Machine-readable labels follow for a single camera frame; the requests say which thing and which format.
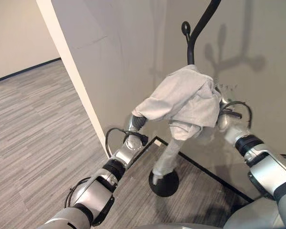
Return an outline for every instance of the black floor trim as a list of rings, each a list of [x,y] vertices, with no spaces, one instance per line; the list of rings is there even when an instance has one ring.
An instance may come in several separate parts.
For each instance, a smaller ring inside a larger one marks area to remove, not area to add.
[[[5,79],[8,79],[8,78],[10,78],[10,77],[12,77],[12,76],[18,75],[18,74],[20,74],[20,73],[24,73],[24,72],[26,72],[26,71],[32,70],[32,69],[34,69],[34,68],[38,68],[38,67],[40,67],[40,66],[43,66],[43,65],[46,65],[46,64],[55,62],[55,61],[59,61],[59,60],[61,60],[60,57],[59,57],[59,58],[56,58],[56,59],[53,59],[53,60],[50,60],[50,61],[46,61],[46,62],[37,64],[37,65],[35,65],[35,66],[29,67],[29,68],[26,68],[26,69],[23,69],[23,70],[21,70],[21,71],[18,71],[18,72],[15,72],[15,73],[12,73],[12,74],[3,76],[3,77],[0,78],[0,81],[5,80]]]
[[[165,142],[163,139],[159,138],[158,136],[156,136],[151,142],[154,142],[155,140],[160,141],[161,143],[163,143],[164,145],[168,145],[167,142]],[[179,155],[181,157],[183,157],[185,160],[187,160],[188,162],[190,162],[191,164],[193,164],[194,166],[196,166],[197,168],[199,168],[200,170],[202,170],[203,172],[205,172],[207,175],[209,175],[210,177],[212,177],[213,179],[217,180],[220,184],[222,184],[223,186],[227,187],[228,189],[232,190],[233,192],[235,192],[236,194],[238,194],[240,197],[242,197],[243,199],[245,199],[246,201],[248,201],[249,203],[252,203],[254,200],[251,199],[249,196],[247,196],[246,194],[242,193],[241,191],[239,191],[238,189],[236,189],[235,187],[233,187],[232,185],[228,184],[227,182],[225,182],[224,180],[222,180],[221,178],[219,178],[218,176],[216,176],[214,173],[212,173],[211,171],[207,170],[206,168],[204,168],[203,166],[201,166],[200,164],[198,164],[197,162],[193,161],[191,158],[189,158],[188,156],[186,156],[185,154],[179,152]]]

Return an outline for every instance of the white cloth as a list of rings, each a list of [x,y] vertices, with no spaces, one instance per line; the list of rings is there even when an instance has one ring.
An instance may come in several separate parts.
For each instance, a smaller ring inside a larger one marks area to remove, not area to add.
[[[215,126],[220,100],[213,79],[191,64],[169,74],[132,114],[169,120],[172,137],[185,141],[198,136],[204,126]]]
[[[162,179],[164,175],[169,174],[176,167],[176,157],[183,145],[184,141],[171,139],[159,160],[153,166],[153,184],[156,185],[158,179]]]

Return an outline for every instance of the black metal pole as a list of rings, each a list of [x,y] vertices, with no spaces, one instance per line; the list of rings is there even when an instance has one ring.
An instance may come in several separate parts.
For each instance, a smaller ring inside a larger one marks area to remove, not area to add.
[[[202,15],[201,19],[197,23],[196,27],[194,28],[188,45],[187,45],[187,64],[194,64],[194,46],[195,42],[197,40],[197,37],[201,33],[201,31],[204,29],[206,24],[209,22],[215,11],[217,10],[217,7],[219,5],[221,0],[211,0],[209,6],[206,8],[204,14]]]

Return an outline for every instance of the round black base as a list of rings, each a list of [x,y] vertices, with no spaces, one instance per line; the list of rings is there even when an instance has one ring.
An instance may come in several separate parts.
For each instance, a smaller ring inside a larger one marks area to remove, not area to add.
[[[148,182],[152,191],[160,197],[170,197],[179,187],[179,177],[175,170],[159,179],[157,185],[153,185],[153,172],[151,171]]]

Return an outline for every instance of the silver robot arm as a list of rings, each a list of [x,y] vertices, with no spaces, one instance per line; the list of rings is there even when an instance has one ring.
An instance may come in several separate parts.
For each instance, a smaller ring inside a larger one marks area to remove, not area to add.
[[[72,207],[62,209],[38,229],[89,229],[104,221],[119,180],[142,150],[142,142],[147,141],[146,136],[137,133],[145,121],[144,117],[131,117],[128,130],[132,133],[121,148],[79,189]]]
[[[286,225],[286,160],[240,125],[232,125],[225,139],[244,157],[250,167],[248,177],[254,186],[277,202]]]

